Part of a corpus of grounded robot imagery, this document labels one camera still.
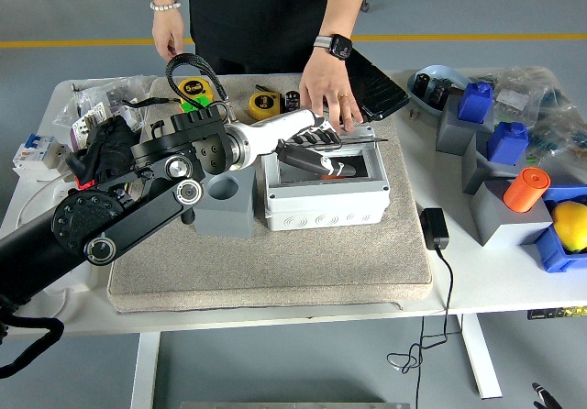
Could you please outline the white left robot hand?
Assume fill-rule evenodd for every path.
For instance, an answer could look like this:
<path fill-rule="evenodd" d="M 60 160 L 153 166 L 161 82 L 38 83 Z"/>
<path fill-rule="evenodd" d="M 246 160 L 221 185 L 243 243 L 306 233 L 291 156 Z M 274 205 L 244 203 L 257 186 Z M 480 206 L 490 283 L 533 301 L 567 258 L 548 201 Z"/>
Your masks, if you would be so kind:
<path fill-rule="evenodd" d="M 257 157 L 276 153 L 278 160 L 317 175 L 352 177 L 354 167 L 313 150 L 288 144 L 290 138 L 316 134 L 325 142 L 339 143 L 329 121 L 308 109 L 273 116 L 252 125 L 234 122 L 225 126 L 231 141 L 232 168 L 250 166 Z"/>

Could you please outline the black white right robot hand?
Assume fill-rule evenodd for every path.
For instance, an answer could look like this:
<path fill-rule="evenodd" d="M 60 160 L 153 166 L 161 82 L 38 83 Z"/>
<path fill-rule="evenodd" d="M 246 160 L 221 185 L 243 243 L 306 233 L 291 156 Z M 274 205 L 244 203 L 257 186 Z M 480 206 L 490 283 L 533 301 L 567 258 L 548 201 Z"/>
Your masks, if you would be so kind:
<path fill-rule="evenodd" d="M 562 406 L 554 398 L 554 396 L 548 392 L 542 385 L 537 382 L 532 383 L 532 388 L 537 394 L 538 401 L 534 401 L 533 405 L 537 409 L 561 409 Z"/>

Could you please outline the person's left hand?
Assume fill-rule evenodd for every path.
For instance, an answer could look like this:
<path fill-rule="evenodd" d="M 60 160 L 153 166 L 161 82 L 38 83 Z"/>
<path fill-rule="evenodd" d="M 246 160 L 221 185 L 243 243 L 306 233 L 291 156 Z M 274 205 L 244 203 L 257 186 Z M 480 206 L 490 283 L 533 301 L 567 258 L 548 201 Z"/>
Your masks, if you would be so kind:
<path fill-rule="evenodd" d="M 339 134 L 351 132 L 355 123 L 363 121 L 351 91 L 346 64 L 323 48 L 313 48 L 304 67 L 300 85 L 301 106 L 317 115 L 328 109 L 330 124 Z"/>

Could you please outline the person's right hand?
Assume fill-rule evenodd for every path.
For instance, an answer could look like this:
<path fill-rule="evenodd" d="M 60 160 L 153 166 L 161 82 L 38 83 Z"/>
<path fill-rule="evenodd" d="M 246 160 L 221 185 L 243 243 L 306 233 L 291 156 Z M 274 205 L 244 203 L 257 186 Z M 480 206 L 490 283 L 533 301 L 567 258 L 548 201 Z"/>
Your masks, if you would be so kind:
<path fill-rule="evenodd" d="M 156 51 L 165 61 L 184 53 L 184 30 L 183 16 L 178 8 L 154 12 L 152 36 Z"/>

